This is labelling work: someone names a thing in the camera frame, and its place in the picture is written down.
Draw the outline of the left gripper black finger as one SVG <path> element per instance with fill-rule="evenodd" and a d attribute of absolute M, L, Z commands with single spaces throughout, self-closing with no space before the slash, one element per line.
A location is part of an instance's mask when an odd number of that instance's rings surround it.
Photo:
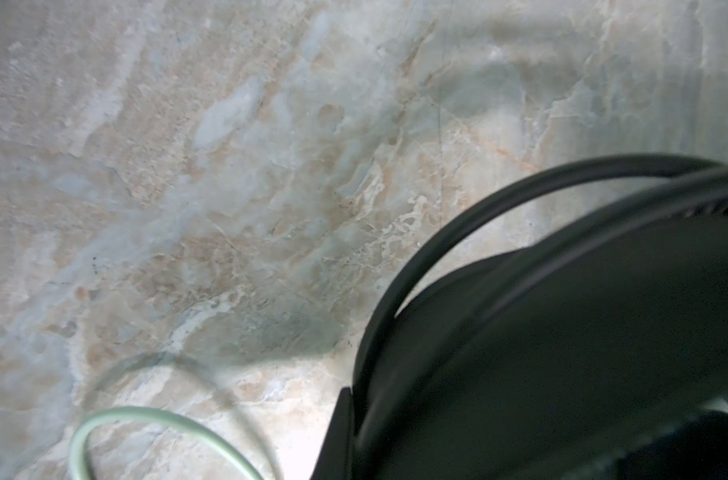
<path fill-rule="evenodd" d="M 338 396 L 311 480 L 351 480 L 355 410 L 352 390 L 344 387 Z"/>

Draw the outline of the mint green headphones with cable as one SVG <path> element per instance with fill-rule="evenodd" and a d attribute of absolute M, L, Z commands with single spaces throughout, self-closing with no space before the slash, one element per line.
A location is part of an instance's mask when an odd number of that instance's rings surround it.
<path fill-rule="evenodd" d="M 192 435 L 213 451 L 221 455 L 247 479 L 260 480 L 258 470 L 221 436 L 205 426 L 184 416 L 161 409 L 148 407 L 116 407 L 90 415 L 75 430 L 69 446 L 68 469 L 73 479 L 92 479 L 87 457 L 87 440 L 94 429 L 114 422 L 136 421 L 160 425 Z"/>

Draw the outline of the black blue headphones with cable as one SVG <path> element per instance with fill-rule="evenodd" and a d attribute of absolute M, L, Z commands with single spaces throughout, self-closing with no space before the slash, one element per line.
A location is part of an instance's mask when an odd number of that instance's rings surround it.
<path fill-rule="evenodd" d="M 417 282 L 508 211 L 653 178 L 536 244 Z M 609 156 L 488 196 L 383 295 L 354 370 L 356 479 L 555 479 L 664 435 L 728 394 L 728 165 Z"/>

